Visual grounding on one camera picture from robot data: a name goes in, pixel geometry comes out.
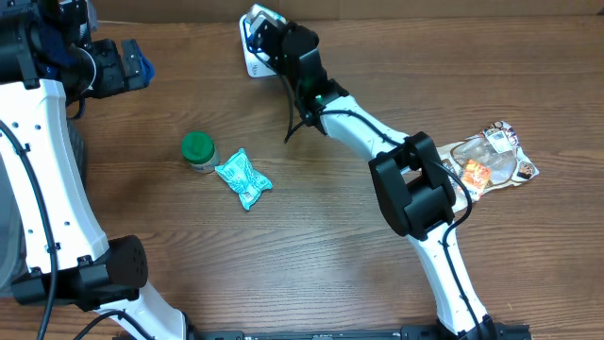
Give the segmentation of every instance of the blue candy wrapper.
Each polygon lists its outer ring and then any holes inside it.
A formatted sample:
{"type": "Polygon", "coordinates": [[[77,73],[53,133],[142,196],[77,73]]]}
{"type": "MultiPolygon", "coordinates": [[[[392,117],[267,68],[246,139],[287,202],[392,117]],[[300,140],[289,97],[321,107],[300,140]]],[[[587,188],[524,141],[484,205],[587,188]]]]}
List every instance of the blue candy wrapper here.
{"type": "Polygon", "coordinates": [[[243,149],[239,149],[224,165],[216,166],[216,173],[239,194],[239,199],[247,211],[258,201],[264,190],[273,189],[273,183],[265,175],[254,170],[243,149]]]}

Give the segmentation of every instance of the jar with green lid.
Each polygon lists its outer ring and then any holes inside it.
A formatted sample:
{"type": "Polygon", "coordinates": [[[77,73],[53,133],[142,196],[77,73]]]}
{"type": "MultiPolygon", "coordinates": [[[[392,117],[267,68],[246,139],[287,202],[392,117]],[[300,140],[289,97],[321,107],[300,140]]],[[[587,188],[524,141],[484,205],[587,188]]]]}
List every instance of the jar with green lid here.
{"type": "Polygon", "coordinates": [[[198,173],[209,174],[220,164],[220,155],[211,137],[201,131],[187,133],[180,145],[182,157],[198,173]]]}

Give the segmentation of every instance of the snack bag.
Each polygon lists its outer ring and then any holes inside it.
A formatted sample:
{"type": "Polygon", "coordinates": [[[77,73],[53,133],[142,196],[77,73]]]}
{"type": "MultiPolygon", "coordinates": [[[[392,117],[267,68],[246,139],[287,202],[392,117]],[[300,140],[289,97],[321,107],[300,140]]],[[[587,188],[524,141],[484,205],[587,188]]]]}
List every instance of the snack bag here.
{"type": "Polygon", "coordinates": [[[245,150],[239,149],[224,165],[216,166],[216,173],[237,194],[243,208],[249,211],[264,190],[273,189],[273,183],[254,170],[245,150]]]}
{"type": "MultiPolygon", "coordinates": [[[[460,177],[474,202],[492,190],[518,186],[539,175],[506,122],[495,122],[465,141],[441,146],[438,153],[443,165],[460,177]]],[[[457,196],[453,211],[458,212],[467,206],[467,200],[460,186],[450,180],[457,196]]]]}

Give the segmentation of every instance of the wall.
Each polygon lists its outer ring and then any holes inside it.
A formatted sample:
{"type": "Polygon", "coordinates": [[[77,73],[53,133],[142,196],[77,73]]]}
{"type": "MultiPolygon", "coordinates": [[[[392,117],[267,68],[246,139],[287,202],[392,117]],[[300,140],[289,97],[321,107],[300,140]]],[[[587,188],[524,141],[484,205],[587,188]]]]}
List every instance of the wall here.
{"type": "Polygon", "coordinates": [[[289,20],[593,15],[604,0],[92,0],[101,20],[199,23],[238,20],[254,3],[289,20]]]}

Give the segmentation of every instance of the wooden table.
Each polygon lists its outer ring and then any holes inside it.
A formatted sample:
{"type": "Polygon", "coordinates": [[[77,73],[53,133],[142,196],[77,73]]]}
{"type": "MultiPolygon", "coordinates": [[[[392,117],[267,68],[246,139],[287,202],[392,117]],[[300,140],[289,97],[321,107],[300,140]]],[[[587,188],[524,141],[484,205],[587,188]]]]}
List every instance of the wooden table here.
{"type": "MultiPolygon", "coordinates": [[[[513,124],[542,174],[486,195],[459,230],[476,291],[495,320],[530,324],[535,339],[604,338],[602,18],[304,24],[329,75],[393,128],[445,145],[513,124]]],[[[166,300],[201,330],[434,322],[428,281],[384,222],[367,165],[313,128],[283,144],[286,96],[278,80],[247,76],[236,24],[102,25],[106,37],[138,39],[158,75],[88,101],[77,125],[89,200],[109,238],[143,240],[166,300]],[[223,160],[245,148],[275,189],[245,212],[217,175],[181,159],[194,129],[223,160]]],[[[3,300],[0,339],[33,338],[41,315],[3,300]]],[[[93,317],[56,308],[48,339],[93,317]]],[[[103,322],[90,338],[119,332],[103,322]]]]}

